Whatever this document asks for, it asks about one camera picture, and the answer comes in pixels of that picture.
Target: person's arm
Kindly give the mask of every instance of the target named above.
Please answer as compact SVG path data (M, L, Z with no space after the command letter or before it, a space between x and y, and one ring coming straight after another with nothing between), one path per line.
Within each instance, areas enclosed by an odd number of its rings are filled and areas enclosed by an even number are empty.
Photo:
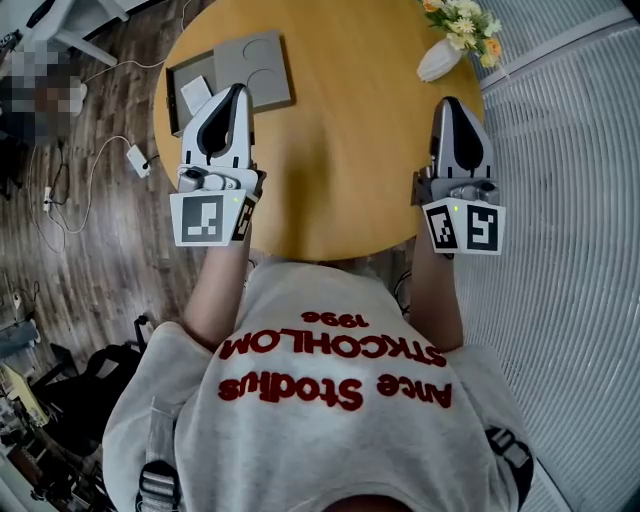
M182 315L182 327L211 352L235 330L249 259L251 228L242 245L211 247Z
M453 260L433 252L428 226L420 228L411 270L411 326L441 352L462 346L463 332L453 279Z

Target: table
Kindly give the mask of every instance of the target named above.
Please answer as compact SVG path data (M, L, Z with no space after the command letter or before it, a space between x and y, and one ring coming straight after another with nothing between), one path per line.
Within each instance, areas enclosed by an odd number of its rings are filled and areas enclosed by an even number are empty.
M482 119L467 59L435 83L416 75L442 33L415 0L217 0L169 53L173 66L254 32L283 34L295 105L256 114L254 160L267 172L254 248L299 260L364 256L415 235L415 170L429 160L435 106L456 96ZM176 185L181 139L169 129L165 73L153 122Z

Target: white sweatshirt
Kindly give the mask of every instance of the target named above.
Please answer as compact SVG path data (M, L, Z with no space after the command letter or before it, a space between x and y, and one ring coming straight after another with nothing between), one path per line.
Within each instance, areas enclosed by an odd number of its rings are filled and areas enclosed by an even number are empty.
M121 512L135 510L153 397L182 407L189 512L320 512L363 494L414 511L511 511L533 475L493 351L443 357L381 283L326 267L258 267L214 354L175 323L156 330L103 441Z

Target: flower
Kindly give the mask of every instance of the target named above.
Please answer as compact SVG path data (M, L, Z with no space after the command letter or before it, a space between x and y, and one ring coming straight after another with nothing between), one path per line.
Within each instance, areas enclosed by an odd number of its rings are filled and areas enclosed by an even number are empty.
M451 43L456 50L464 50L465 49L465 41L458 34L454 34L453 32L449 32L447 34L447 39Z
M486 37L491 37L496 32L500 32L502 30L502 23L500 20L492 20L487 25L487 28L484 29L484 35Z
M482 57L480 57L480 64L482 64L483 68L492 68L497 63L498 57L496 57L495 55L485 53L484 55L482 55Z
M470 18L473 15L482 14L482 9L476 2L472 2L471 0L462 0L457 2L456 7L458 8L458 13L463 18Z
M500 45L500 41L498 41L495 37L485 39L484 45L486 46L487 53L489 55L500 57L500 55L502 54L502 46Z
M476 45L476 38L473 37L471 34L462 34L462 39L464 40L465 44L467 45L467 47L471 47L473 49L475 49L475 45Z
M442 0L422 0L422 6L427 12L436 12L444 7L444 2Z
M475 30L473 21L468 20L467 18L458 18L458 21L454 21L450 27L451 30L457 34L473 34L473 31Z

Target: white cable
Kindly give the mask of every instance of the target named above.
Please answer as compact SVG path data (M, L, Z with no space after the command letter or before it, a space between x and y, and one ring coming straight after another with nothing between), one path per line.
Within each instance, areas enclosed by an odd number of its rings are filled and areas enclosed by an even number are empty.
M187 3L182 6L182 19L180 20L180 26L182 27L182 31L184 32L184 11L187 9L187 5L191 3L192 0L187 0Z
M93 161L93 165L91 166L91 173L89 175L89 185L88 185L88 189L89 189L89 203L87 204L87 213L84 216L84 220L82 221L82 225L80 226L79 229L69 229L69 226L67 224L67 221L65 220L65 218L62 216L62 213L60 212L60 210L58 209L58 205L54 203L54 207L56 209L56 211L58 212L58 215L60 215L60 219L62 219L62 224L60 224L59 222L56 222L55 220L53 220L53 218L51 218L51 215L49 215L49 218L55 222L58 226L60 226L60 228L63 231L66 231L67 233L69 233L70 235L77 235L78 233L80 233L85 226L87 225L87 219L89 218L89 212L91 211L91 202L93 200L93 194L92 194L92 185L93 185L93 175L95 174L96 171L96 164L98 163L98 160L100 160L100 155L102 155L102 151L104 151L104 148L107 147L107 144L109 144L109 142L111 142L112 140L115 139L122 139L123 141L125 141L127 143L127 145L129 146L129 148L131 148L131 142L129 142L129 140L126 137L123 137L122 135L114 135L113 137L111 137L110 139L107 139L105 141L105 143L102 145L102 147L100 148L100 151L98 151L98 156L96 157L96 159Z
M150 65L148 65L148 64L140 64L140 63L139 63L138 61L136 61L136 60L125 60L125 61L123 61L123 62L118 62L115 66L111 66L110 68L103 69L102 71L99 71L99 72L98 72L98 73L96 73L95 75L90 76L89 78L87 78L86 80L83 80L82 82L86 84L87 82L90 82L90 81L91 81L91 80L93 80L94 78L96 78L96 77L100 76L102 73L106 73L107 71L109 71L109 70L111 70L111 69L115 69L115 68L117 68L118 66L122 66L122 65L124 65L124 64L135 64L136 66L141 67L141 68L143 68L143 69L151 69L151 68L157 68L158 66L160 66L160 65L164 64L166 60L167 60L167 59L164 59L164 60L161 60L160 62L158 62L158 63L156 63L156 64L150 64Z
M38 221L36 220L35 215L33 214L33 202L31 201L31 176L33 174L33 158L36 154L36 149L38 149L38 145L34 145L33 146L33 153L31 153L31 160L29 162L29 172L27 174L27 198L29 200L29 213L31 214L31 222L33 222L33 224L35 225L35 227L38 230L38 233L40 233L40 236L42 237L42 239L44 240L44 243L47 244L47 247L54 252L55 254L57 254L58 256L62 255L62 253L64 252L64 248L65 248L65 234L64 234L64 230L62 232L62 250L61 251L56 251L47 241L47 237L44 236L44 233L42 232L42 230L40 229L40 226L38 225Z
M51 210L49 210L47 212L47 217L49 217L49 220L51 222L53 222L56 226L58 226L60 228L60 231L62 231L62 252L64 252L64 250L66 248L66 245L67 245L67 234L66 234L64 228L60 225L60 223L51 216Z

